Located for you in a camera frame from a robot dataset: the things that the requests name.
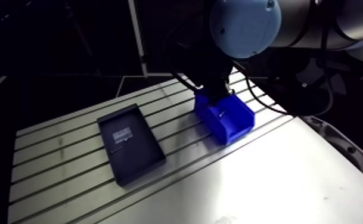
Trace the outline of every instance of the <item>white label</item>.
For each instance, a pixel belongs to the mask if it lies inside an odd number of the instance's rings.
[[[118,132],[113,133],[113,139],[116,144],[122,141],[127,141],[131,137],[132,137],[132,132],[129,127],[126,127]]]

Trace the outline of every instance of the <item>black box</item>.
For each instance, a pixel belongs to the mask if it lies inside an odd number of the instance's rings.
[[[166,157],[136,104],[97,121],[114,178],[120,186],[165,164]]]

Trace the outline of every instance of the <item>aluminum table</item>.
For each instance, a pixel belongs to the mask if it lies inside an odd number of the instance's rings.
[[[228,147],[176,80],[18,131],[8,223],[363,224],[363,174],[301,119],[256,102],[241,73],[230,82],[256,125]],[[167,163],[121,188],[96,119],[134,103]]]

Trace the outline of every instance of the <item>blue plastic bin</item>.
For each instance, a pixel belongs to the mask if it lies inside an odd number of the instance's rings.
[[[195,95],[194,111],[222,145],[229,145],[252,130],[255,113],[235,94],[209,106],[204,95]]]

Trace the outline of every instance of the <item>dark background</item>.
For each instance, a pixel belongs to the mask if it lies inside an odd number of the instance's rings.
[[[160,53],[167,32],[200,10],[202,1],[135,2],[148,72],[166,72]],[[187,35],[199,29],[193,23]],[[296,52],[285,52],[291,55]],[[291,66],[298,63],[290,58]],[[261,54],[246,61],[255,68],[252,76],[269,76],[267,60]],[[7,221],[15,132],[115,98],[122,76],[136,77],[124,80],[119,95],[171,78],[143,78],[140,61],[127,0],[0,0],[0,76],[8,76],[0,86],[0,223]],[[363,70],[343,80],[347,94],[337,95],[321,118],[363,148]],[[322,107],[307,97],[324,90],[291,94],[255,82],[287,109]]]

